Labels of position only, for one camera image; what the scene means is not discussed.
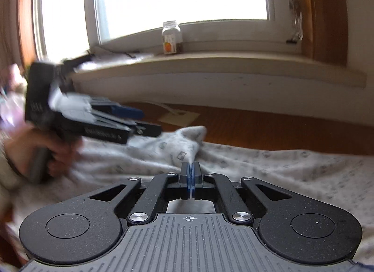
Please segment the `left forearm beige sleeve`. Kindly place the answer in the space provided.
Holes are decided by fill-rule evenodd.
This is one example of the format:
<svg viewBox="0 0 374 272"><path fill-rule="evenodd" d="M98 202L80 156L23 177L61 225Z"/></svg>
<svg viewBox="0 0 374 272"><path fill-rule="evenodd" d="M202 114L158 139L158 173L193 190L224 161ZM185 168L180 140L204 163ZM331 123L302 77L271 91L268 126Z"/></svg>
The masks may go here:
<svg viewBox="0 0 374 272"><path fill-rule="evenodd" d="M11 205L11 194L22 185L22 178L12 169L5 152L4 143L8 140L6 134L1 133L0 182L1 198L0 213L4 217Z"/></svg>

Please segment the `person's left hand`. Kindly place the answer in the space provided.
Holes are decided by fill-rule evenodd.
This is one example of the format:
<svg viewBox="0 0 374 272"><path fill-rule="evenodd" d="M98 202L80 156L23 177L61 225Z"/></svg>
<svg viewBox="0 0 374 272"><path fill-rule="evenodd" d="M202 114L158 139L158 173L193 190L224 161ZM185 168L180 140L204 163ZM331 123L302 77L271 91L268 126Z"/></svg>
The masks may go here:
<svg viewBox="0 0 374 272"><path fill-rule="evenodd" d="M62 140L54 132L23 127L4 141L4 152L14 168L23 176L32 170L47 171L52 177L68 174L78 157L83 140Z"/></svg>

